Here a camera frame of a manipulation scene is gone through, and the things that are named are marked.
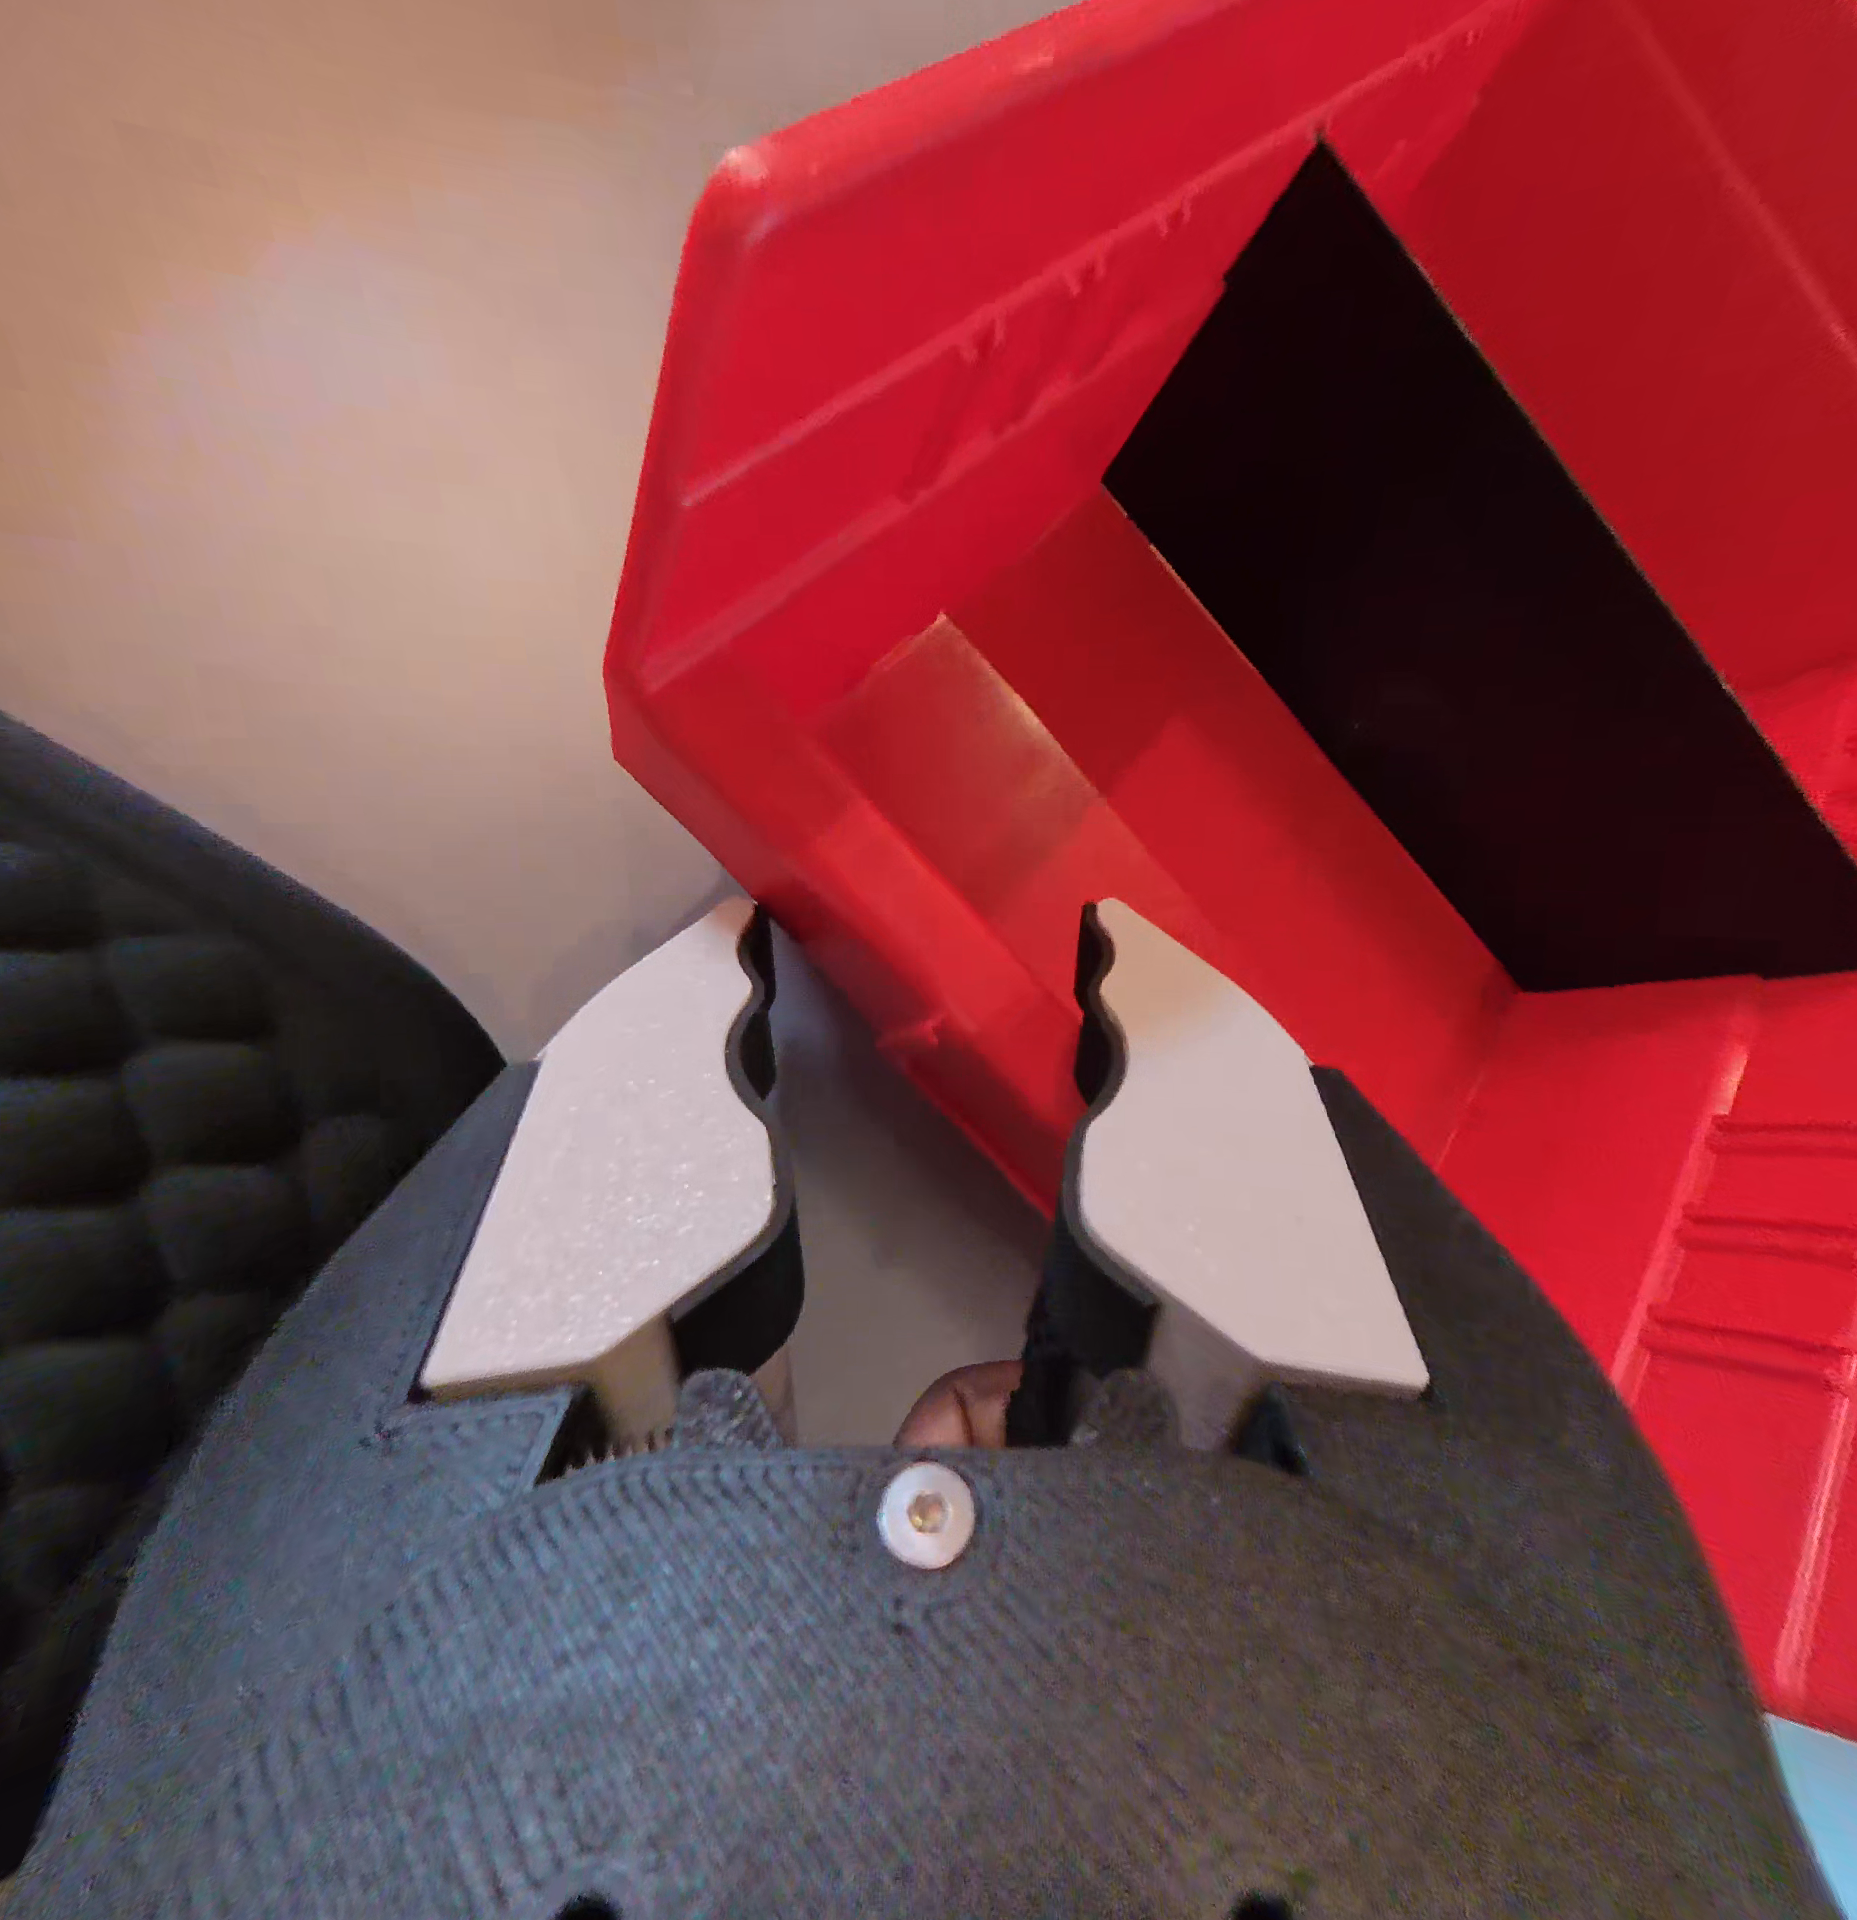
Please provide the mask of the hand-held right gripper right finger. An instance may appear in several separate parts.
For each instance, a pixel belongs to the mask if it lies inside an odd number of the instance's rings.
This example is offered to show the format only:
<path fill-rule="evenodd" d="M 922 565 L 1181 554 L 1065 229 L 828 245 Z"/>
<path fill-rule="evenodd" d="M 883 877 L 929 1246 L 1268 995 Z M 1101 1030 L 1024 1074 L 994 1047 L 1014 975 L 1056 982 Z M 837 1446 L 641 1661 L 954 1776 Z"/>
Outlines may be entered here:
<path fill-rule="evenodd" d="M 1427 1364 L 1322 1078 L 1231 977 L 1118 900 L 1080 910 L 1084 1114 L 1022 1357 L 1022 1442 L 1113 1376 L 1195 1452 L 1281 1452 L 1289 1388 L 1417 1404 Z"/>

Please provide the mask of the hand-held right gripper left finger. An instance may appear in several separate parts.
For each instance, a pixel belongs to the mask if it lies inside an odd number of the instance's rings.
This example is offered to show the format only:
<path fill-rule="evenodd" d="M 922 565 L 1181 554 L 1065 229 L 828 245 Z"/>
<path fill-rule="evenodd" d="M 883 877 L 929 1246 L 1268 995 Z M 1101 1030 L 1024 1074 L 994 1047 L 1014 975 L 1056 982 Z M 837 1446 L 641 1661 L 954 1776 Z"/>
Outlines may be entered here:
<path fill-rule="evenodd" d="M 702 1369 L 793 1397 L 805 1281 L 771 998 L 771 924 L 731 895 L 546 1042 L 420 1364 L 425 1399 L 672 1400 Z"/>

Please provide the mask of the red plastic bin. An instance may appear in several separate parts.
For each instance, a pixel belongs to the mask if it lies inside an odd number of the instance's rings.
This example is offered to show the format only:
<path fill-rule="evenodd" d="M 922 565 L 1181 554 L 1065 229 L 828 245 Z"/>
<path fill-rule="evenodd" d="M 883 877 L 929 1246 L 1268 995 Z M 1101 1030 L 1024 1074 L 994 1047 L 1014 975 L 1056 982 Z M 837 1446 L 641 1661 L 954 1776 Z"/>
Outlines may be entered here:
<path fill-rule="evenodd" d="M 736 151 L 605 692 L 1044 1211 L 1084 906 L 1229 972 L 1857 1742 L 1857 4 L 1079 4 Z"/>

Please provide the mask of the person's right hand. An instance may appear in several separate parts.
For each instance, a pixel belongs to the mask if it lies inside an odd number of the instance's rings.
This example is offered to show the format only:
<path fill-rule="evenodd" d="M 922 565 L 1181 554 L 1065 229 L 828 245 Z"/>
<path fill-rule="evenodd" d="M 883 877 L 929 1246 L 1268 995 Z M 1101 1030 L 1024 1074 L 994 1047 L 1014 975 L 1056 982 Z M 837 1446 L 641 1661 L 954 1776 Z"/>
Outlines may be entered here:
<path fill-rule="evenodd" d="M 1022 1364 L 1001 1358 L 941 1374 L 914 1399 L 893 1435 L 901 1452 L 1001 1449 Z"/>

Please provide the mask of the black mesh cushion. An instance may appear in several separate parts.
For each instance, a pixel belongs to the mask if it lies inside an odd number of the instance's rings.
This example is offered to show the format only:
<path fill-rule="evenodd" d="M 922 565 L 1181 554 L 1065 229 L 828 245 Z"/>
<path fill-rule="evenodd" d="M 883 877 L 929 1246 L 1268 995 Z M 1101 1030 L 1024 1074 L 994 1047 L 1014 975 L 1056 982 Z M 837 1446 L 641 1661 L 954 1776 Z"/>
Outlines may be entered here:
<path fill-rule="evenodd" d="M 361 919 L 0 709 L 0 1885 L 205 1416 L 502 1067 Z"/>

